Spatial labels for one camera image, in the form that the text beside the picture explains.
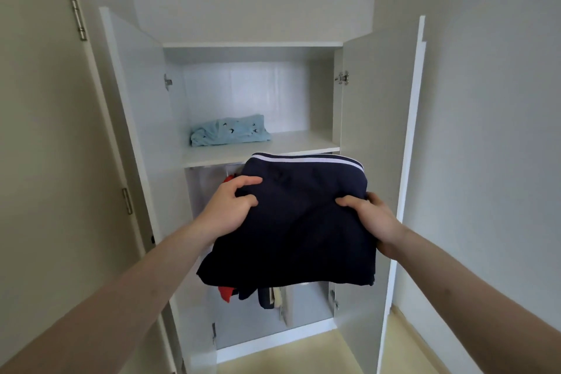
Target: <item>light blue fabric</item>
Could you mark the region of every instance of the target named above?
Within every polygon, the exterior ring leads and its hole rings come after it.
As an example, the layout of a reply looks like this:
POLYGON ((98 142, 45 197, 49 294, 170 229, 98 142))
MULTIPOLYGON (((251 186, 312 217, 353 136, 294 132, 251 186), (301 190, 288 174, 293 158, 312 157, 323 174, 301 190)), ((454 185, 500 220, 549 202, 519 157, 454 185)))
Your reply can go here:
POLYGON ((194 147, 270 140, 271 135, 265 130, 265 117, 260 114, 206 122, 194 127, 191 135, 194 147))

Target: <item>person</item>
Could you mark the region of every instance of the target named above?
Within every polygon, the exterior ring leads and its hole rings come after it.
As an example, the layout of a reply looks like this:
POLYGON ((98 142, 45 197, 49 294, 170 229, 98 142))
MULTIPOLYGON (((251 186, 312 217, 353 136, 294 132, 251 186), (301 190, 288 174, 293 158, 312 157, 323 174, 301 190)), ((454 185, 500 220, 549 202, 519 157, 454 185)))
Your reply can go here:
MULTIPOLYGON (((80 303, 9 360, 0 374, 117 373, 205 247, 237 229, 258 204, 222 184, 182 226, 115 281, 80 303)), ((358 213, 382 254, 409 273, 485 373, 561 372, 561 333, 501 294, 445 251, 402 225, 376 194, 337 203, 358 213)))

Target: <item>red fabric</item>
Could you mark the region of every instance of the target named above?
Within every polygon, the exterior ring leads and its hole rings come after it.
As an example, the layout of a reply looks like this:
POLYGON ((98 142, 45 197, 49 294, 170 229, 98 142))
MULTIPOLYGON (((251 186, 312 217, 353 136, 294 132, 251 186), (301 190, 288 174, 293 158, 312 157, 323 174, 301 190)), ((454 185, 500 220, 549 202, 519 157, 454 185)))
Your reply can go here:
POLYGON ((230 303, 230 298, 232 297, 232 293, 234 292, 233 287, 218 287, 218 291, 226 303, 230 303))

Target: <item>baseboard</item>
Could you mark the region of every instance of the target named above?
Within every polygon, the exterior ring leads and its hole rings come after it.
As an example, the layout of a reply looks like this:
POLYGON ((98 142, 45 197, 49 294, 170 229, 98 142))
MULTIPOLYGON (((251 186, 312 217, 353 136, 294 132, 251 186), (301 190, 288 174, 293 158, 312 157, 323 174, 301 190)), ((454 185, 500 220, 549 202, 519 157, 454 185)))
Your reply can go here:
POLYGON ((337 328, 333 318, 323 321, 314 322, 302 327, 292 328, 287 331, 272 334, 270 336, 261 337, 260 339, 250 340, 240 344, 235 344, 223 349, 218 349, 217 363, 231 361, 232 359, 241 358, 242 356, 260 352, 265 349, 275 348, 286 343, 295 342, 306 337, 315 336, 337 328))
POLYGON ((396 315, 396 317, 401 321, 411 338, 415 341, 421 352, 425 355, 425 357, 429 360, 432 364, 434 369, 438 372, 438 374, 451 374, 450 370, 446 368, 446 365, 440 360, 434 350, 430 348, 430 346, 425 342, 425 340, 421 337, 421 335, 417 332, 415 327, 411 325, 405 315, 399 310, 398 307, 395 305, 392 306, 392 312, 396 315))

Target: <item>hand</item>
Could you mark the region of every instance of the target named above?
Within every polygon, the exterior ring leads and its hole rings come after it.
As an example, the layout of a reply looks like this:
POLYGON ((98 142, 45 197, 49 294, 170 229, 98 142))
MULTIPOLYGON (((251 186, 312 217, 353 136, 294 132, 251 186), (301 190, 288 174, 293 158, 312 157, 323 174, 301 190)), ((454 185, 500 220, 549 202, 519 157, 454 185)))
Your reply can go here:
POLYGON ((202 230, 214 241, 240 227, 249 209, 257 206, 255 195, 236 197, 236 190, 246 185, 257 185, 263 181, 258 176, 238 176, 218 187, 205 210, 192 225, 202 230))
POLYGON ((396 219, 390 208, 375 193, 367 193, 368 200, 347 195, 336 198, 335 202, 341 207, 351 207, 356 210, 362 225, 373 236, 378 238, 378 250, 392 259, 396 259, 398 244, 407 233, 407 228, 396 219))

